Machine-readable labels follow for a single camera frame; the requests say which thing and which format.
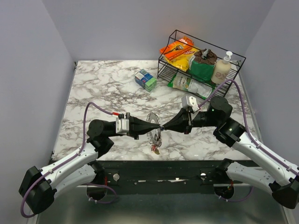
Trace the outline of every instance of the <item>chip bag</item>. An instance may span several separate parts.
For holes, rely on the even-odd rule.
[[[168,60],[173,60],[186,51],[189,51],[193,45],[193,41],[184,36],[183,38],[179,39],[179,41],[175,41],[168,46],[161,48],[160,53],[163,54]]]
[[[196,48],[191,48],[189,51],[186,51],[185,53],[183,53],[182,55],[176,57],[172,61],[168,60],[166,57],[164,59],[165,59],[165,61],[167,61],[172,66],[186,72],[189,69],[189,59],[197,51],[199,51],[199,50],[196,49]]]

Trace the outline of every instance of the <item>white bottle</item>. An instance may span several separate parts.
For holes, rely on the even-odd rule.
[[[222,60],[216,62],[214,72],[211,78],[213,83],[220,84],[225,80],[232,66],[229,62],[232,55],[233,53],[231,51],[227,51],[226,56]]]

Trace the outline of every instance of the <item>white marble surface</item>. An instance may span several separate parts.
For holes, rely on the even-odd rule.
[[[157,87],[146,92],[134,80],[134,75],[145,69],[157,77],[157,61],[80,61],[72,83],[70,96],[61,124],[53,159],[58,160],[80,147],[83,136],[83,114],[89,101],[110,112],[130,112],[145,120],[150,112],[160,117],[164,124],[178,113],[181,98],[187,92],[167,87],[158,79]],[[243,124],[241,103],[235,86],[226,95],[233,106],[231,117]],[[255,134],[249,108],[246,107],[249,127]],[[94,107],[87,112],[87,124],[93,119],[114,121]],[[248,159],[236,150],[228,148],[213,136],[213,127],[194,128],[189,135],[172,131],[162,132],[160,155],[150,150],[146,135],[139,140],[130,137],[112,137],[114,146],[101,160],[233,160]]]

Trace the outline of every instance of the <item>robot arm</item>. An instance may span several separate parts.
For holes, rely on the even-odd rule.
[[[271,151],[256,138],[255,144],[250,139],[251,133],[246,132],[243,125],[230,118],[232,106],[224,97],[211,98],[206,112],[198,112],[195,97],[182,98],[182,105],[180,112],[163,125],[165,130],[188,134],[193,127],[216,127],[213,133],[216,139],[245,154],[263,168],[248,168],[226,159],[224,165],[218,168],[221,176],[263,189],[287,208],[296,207],[299,200],[299,178],[291,169],[299,170],[298,166]]]
[[[140,134],[160,128],[159,124],[149,123],[130,116],[120,114],[115,122],[93,120],[88,127],[87,144],[83,150],[78,148],[71,154],[53,164],[37,169],[35,166],[27,170],[21,183],[19,193],[25,196],[32,184],[46,175],[26,197],[26,203],[34,214],[46,210],[62,193],[78,185],[93,182],[105,184],[105,171],[95,160],[106,154],[113,146],[110,137],[129,136],[138,139]]]

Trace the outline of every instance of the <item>gray wall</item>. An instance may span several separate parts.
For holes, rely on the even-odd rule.
[[[0,223],[22,224],[25,171],[50,159],[73,60],[40,0],[0,1]]]
[[[245,53],[274,0],[43,0],[76,60],[157,59],[177,28]]]
[[[243,79],[266,145],[299,164],[299,1],[276,0],[246,51]]]

